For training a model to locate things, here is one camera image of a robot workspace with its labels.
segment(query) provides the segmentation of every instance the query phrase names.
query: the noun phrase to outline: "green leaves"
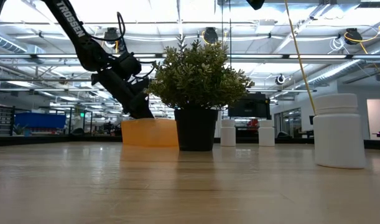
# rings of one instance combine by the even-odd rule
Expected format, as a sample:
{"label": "green leaves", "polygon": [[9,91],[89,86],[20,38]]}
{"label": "green leaves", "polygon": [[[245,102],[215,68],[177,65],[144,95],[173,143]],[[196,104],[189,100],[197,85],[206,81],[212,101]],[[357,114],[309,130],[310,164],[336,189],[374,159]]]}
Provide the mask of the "green leaves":
{"label": "green leaves", "polygon": [[231,67],[225,67],[228,47],[221,42],[201,45],[199,40],[189,47],[178,37],[178,49],[166,47],[167,58],[155,64],[155,80],[148,93],[161,97],[171,108],[222,109],[246,94],[254,83]]}

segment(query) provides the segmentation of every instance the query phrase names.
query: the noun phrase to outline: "orange container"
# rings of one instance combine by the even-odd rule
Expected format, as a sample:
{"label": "orange container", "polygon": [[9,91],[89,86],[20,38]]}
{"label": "orange container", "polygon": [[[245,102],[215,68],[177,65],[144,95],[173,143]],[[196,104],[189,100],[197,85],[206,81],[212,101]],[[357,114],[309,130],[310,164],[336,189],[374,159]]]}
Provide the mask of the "orange container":
{"label": "orange container", "polygon": [[123,144],[143,147],[178,147],[176,121],[135,119],[122,121]]}

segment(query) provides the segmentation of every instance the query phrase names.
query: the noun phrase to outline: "white plastic bottle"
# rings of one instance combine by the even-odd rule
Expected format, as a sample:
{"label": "white plastic bottle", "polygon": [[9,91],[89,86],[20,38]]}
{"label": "white plastic bottle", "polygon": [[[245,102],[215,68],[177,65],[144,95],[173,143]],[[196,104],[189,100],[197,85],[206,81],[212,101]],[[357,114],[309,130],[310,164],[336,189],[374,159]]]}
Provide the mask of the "white plastic bottle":
{"label": "white plastic bottle", "polygon": [[273,120],[260,121],[259,146],[275,146],[275,131]]}
{"label": "white plastic bottle", "polygon": [[337,168],[364,168],[366,161],[357,96],[321,96],[315,99],[315,107],[315,163]]}
{"label": "white plastic bottle", "polygon": [[235,133],[235,120],[225,119],[221,120],[220,131],[220,145],[221,146],[235,146],[236,133]]}

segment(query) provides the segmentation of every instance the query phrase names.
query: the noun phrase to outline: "black monitor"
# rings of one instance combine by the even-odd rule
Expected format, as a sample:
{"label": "black monitor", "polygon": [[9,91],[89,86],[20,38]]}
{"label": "black monitor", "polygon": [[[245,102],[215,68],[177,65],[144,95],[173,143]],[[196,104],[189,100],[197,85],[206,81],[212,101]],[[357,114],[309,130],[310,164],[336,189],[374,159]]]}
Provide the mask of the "black monitor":
{"label": "black monitor", "polygon": [[248,93],[228,107],[228,116],[270,119],[270,99],[265,94]]}

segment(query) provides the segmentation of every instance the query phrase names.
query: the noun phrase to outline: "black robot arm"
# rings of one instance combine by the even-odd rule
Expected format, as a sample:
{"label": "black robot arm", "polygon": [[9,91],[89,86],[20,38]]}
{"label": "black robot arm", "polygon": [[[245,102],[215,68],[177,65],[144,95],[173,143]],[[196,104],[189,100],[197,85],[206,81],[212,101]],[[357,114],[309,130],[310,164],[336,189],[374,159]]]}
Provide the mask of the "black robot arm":
{"label": "black robot arm", "polygon": [[75,47],[78,59],[84,69],[92,74],[92,85],[100,84],[117,99],[133,118],[153,118],[149,110],[147,95],[143,90],[148,86],[145,78],[135,84],[128,80],[141,72],[141,64],[133,53],[124,51],[119,57],[105,52],[97,41],[83,28],[69,0],[42,0],[46,3],[58,23]]}

